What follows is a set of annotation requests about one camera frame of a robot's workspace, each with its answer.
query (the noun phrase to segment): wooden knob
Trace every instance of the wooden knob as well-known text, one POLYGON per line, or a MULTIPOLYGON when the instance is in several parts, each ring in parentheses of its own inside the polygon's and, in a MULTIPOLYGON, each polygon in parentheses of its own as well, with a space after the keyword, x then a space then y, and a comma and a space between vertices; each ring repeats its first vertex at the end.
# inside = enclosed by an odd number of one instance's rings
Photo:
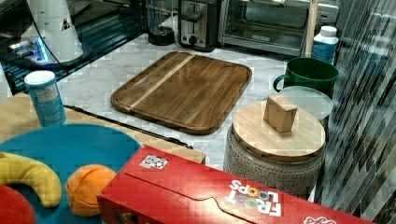
POLYGON ((290 102, 281 94, 270 95, 265 107, 264 119, 279 133, 291 131, 297 105, 290 102))

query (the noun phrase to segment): green mug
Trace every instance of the green mug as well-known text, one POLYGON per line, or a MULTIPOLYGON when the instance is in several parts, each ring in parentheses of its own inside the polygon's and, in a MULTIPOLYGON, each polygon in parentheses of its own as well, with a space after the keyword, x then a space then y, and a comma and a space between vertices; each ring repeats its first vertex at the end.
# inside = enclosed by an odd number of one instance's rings
POLYGON ((338 70, 331 64, 312 58, 295 58, 288 61, 286 74, 274 81, 274 90, 280 91, 277 84, 284 79, 283 88, 304 86, 325 93, 332 98, 332 90, 338 77, 338 70))

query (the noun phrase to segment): blue plate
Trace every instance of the blue plate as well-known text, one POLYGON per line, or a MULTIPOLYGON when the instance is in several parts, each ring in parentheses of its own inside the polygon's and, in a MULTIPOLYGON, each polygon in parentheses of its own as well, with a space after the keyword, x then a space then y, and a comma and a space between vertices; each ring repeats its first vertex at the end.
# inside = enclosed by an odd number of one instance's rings
POLYGON ((129 135, 91 124, 67 124, 42 128, 9 139, 0 145, 0 151, 43 161, 61 179, 62 199, 56 208, 44 208, 31 188, 24 185, 13 186, 35 209, 37 224, 100 224, 100 216, 73 215, 64 188, 67 178, 79 167, 87 164, 102 164, 117 172, 139 148, 140 145, 129 135))

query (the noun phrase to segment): wooden counter edge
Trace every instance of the wooden counter edge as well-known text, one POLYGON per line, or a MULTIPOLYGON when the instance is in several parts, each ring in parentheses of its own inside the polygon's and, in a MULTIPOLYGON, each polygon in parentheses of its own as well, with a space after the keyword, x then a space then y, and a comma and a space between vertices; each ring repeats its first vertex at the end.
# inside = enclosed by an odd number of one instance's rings
MULTIPOLYGON (((3 113, 12 113, 8 114, 12 119, 1 119, 2 126, 4 127, 3 131, 0 131, 0 142, 4 142, 9 138, 12 138, 16 135, 22 133, 28 133, 35 129, 41 128, 38 123, 37 116, 35 114, 35 110, 33 108, 32 101, 30 100, 30 96, 25 93, 18 93, 15 96, 7 99, 6 101, 0 103, 0 114, 3 113)), ((195 150, 189 149, 160 138, 141 133, 139 131, 135 131, 132 129, 128 129, 126 127, 122 127, 118 124, 98 119, 75 110, 66 108, 65 109, 67 121, 66 123, 90 123, 90 124, 98 124, 103 125, 109 128, 116 129, 123 133, 128 134, 133 139, 135 139, 140 145, 148 145, 151 147, 156 147, 159 150, 172 153, 184 159, 195 161, 201 164, 205 164, 205 154, 195 150)))

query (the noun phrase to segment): toaster oven handle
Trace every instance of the toaster oven handle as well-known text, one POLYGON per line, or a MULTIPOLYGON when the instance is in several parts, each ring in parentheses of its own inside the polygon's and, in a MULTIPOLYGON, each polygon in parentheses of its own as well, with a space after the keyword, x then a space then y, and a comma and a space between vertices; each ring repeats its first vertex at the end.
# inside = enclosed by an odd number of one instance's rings
POLYGON ((200 21, 202 16, 203 16, 202 12, 196 12, 196 11, 191 11, 191 10, 187 10, 180 14, 180 18, 183 21, 192 21, 192 22, 200 21))

